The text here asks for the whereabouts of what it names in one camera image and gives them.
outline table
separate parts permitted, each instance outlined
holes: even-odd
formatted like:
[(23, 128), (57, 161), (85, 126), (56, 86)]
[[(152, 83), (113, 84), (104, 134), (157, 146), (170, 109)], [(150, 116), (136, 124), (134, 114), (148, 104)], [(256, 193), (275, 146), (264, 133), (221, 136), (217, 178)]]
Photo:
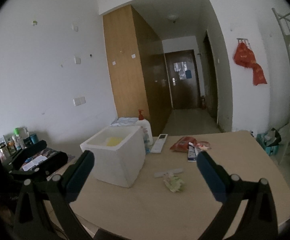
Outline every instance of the table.
[[(212, 149), (208, 153), (229, 174), (237, 173), (249, 181), (267, 178), (278, 223), (290, 218), (290, 189), (248, 131), (192, 136), (210, 142)], [(187, 153), (169, 150), (180, 137), (168, 137), (161, 154), (146, 155), (131, 188), (108, 184), (90, 175), (79, 197), (70, 205), (73, 211), (104, 230), (132, 240), (198, 239), (221, 203), (214, 199), (196, 163), (187, 161)], [(181, 193), (172, 193), (162, 178), (154, 178), (155, 172), (175, 168), (184, 168), (178, 174), (186, 183)], [(226, 237), (235, 232), (246, 203), (242, 202)]]

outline green plastic wrapper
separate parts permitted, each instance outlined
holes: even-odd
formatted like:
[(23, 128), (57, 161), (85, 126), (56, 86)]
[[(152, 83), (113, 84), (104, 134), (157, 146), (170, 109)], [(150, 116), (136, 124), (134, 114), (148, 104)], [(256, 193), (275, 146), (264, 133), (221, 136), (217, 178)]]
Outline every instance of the green plastic wrapper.
[(164, 174), (164, 183), (171, 192), (181, 192), (185, 188), (185, 182), (173, 173)]

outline air conditioner remote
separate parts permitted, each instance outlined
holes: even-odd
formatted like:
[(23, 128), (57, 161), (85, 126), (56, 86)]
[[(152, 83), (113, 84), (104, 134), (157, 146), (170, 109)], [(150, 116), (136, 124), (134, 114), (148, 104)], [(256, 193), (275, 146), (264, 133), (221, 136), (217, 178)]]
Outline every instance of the air conditioner remote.
[(151, 149), (151, 153), (161, 153), (162, 152), (162, 148), (164, 146), (164, 143), (166, 141), (167, 138), (167, 134), (160, 134), (156, 140), (156, 142), (154, 143), (152, 149)]

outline styrofoam box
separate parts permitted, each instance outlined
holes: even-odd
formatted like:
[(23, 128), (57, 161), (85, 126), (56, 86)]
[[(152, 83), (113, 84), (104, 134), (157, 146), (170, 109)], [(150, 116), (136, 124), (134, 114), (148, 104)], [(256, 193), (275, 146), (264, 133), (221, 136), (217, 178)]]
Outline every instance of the styrofoam box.
[[(109, 147), (109, 137), (123, 138), (120, 144)], [(91, 171), (96, 179), (122, 187), (131, 187), (145, 160), (143, 132), (140, 126), (109, 126), (80, 145), (95, 156)]]

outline dark brown door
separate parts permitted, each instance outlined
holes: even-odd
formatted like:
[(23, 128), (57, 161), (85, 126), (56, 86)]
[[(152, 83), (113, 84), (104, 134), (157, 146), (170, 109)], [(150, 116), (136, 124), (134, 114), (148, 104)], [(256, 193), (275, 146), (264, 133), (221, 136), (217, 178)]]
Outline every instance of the dark brown door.
[(206, 100), (209, 102), (207, 103), (207, 110), (211, 117), (217, 119), (217, 108), (218, 108), (218, 96), (217, 96), (217, 80), (216, 80), (216, 71), (215, 71), (215, 64), (213, 58), (212, 47), (208, 39), (208, 35), (206, 34), (204, 38), (204, 50), (208, 64), (208, 97)]
[(193, 50), (166, 53), (174, 109), (200, 107), (198, 73)]

